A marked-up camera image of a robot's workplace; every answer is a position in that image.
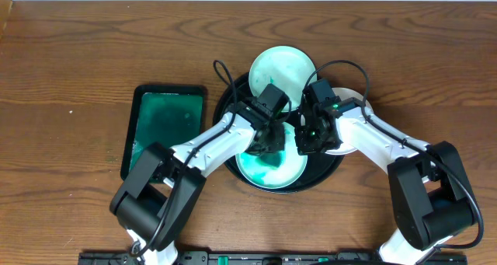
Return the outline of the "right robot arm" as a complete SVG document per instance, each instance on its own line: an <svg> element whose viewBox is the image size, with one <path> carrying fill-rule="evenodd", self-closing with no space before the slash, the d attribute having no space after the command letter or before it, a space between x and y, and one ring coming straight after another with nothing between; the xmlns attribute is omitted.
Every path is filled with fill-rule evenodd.
<svg viewBox="0 0 497 265"><path fill-rule="evenodd" d="M485 232L481 208L457 149L431 145L384 122L364 100L301 99L301 152L350 145L388 175L395 232L378 250L381 261L422 264L441 249L469 249Z"/></svg>

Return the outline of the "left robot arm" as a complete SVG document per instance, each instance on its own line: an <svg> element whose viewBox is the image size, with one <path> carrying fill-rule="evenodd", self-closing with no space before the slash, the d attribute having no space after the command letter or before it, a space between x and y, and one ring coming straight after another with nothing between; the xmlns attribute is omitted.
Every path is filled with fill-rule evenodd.
<svg viewBox="0 0 497 265"><path fill-rule="evenodd" d="M238 102L211 129L194 139L141 154L110 202L109 210L134 239L130 255L149 264L172 264L175 240L189 219L207 177L227 160L254 148L283 149L275 125L284 102Z"/></svg>

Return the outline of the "green sponge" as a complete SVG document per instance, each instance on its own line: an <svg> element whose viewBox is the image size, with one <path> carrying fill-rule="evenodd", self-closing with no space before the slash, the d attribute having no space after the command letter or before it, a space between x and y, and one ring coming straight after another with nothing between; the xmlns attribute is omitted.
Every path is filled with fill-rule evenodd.
<svg viewBox="0 0 497 265"><path fill-rule="evenodd" d="M262 153L256 157L256 162L261 166L268 166L273 168L278 168L282 165L284 160L283 151Z"/></svg>

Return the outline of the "pale green plate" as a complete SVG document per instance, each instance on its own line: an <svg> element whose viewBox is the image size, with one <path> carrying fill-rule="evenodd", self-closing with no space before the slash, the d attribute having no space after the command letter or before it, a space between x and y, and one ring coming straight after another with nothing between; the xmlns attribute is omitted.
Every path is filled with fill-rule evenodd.
<svg viewBox="0 0 497 265"><path fill-rule="evenodd" d="M261 166L256 162L256 155L243 152L235 156L242 175L258 187L276 189L287 187L303 173L308 161L306 155L297 153L294 127L283 123L285 128L284 160L280 167Z"/></svg>
<svg viewBox="0 0 497 265"><path fill-rule="evenodd" d="M309 76L316 67L301 50L289 46L271 47L252 63L248 83L253 96L258 97L268 84L275 85L291 100L291 111L301 103L301 95Z"/></svg>

